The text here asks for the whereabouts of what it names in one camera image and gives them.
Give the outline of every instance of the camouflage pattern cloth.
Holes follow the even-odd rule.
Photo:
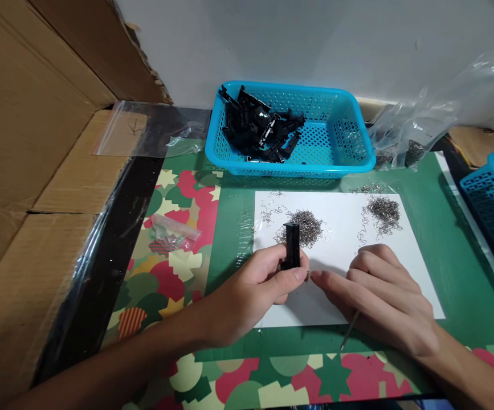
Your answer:
[[[163,169],[139,233],[103,348],[131,337],[203,297],[222,171]],[[190,250],[166,252],[150,235],[158,213],[202,231]],[[475,349],[494,366],[494,346]],[[413,362],[389,351],[329,352],[196,362],[181,358],[123,408],[253,409],[401,397],[435,391]]]

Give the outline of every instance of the black plastic component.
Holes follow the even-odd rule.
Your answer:
[[[300,225],[292,222],[283,224],[287,230],[287,257],[281,264],[281,269],[300,267]]]
[[[283,156],[283,158],[289,159],[291,157],[291,154],[294,151],[294,148],[296,147],[296,144],[300,140],[301,136],[302,136],[302,134],[300,134],[300,132],[296,131],[294,133],[294,136],[292,137],[292,139],[289,141],[287,147],[281,148],[279,150],[279,153]]]
[[[271,106],[248,94],[244,85],[237,101],[224,86],[218,94],[226,102],[226,124],[222,132],[232,147],[250,157],[250,161],[284,163],[290,158],[299,134],[292,137],[287,148],[283,145],[291,133],[304,126],[303,114],[295,116],[290,108],[286,112],[270,113]]]

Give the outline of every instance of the metal wire pin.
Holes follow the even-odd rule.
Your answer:
[[[342,344],[340,345],[340,351],[342,351],[345,347],[345,344],[346,342],[348,341],[349,339],[349,334],[351,333],[351,331],[353,330],[353,327],[355,326],[355,323],[357,322],[357,319],[359,319],[359,314],[361,312],[359,310],[356,310],[355,311],[355,315],[353,315],[353,320],[351,321],[351,323],[349,324],[349,327],[348,327],[348,330],[347,332],[345,333],[345,336],[344,336],[344,340],[342,340]]]

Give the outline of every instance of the person's right hand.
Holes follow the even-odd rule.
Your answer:
[[[433,308],[388,246],[361,248],[346,278],[326,270],[311,278],[349,322],[359,310],[356,328],[374,339],[415,358],[439,351]]]

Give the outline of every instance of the green cutting mat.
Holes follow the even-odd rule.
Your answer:
[[[330,180],[235,177],[224,174],[207,293],[214,291],[252,252],[252,234],[238,220],[254,218],[257,190],[349,192],[367,183],[389,187],[402,202],[446,319],[439,323],[465,346],[494,345],[494,274],[433,154],[418,172],[394,170]],[[253,330],[236,344],[196,354],[196,361],[291,356],[337,351],[347,325]],[[384,349],[353,331],[344,352]]]

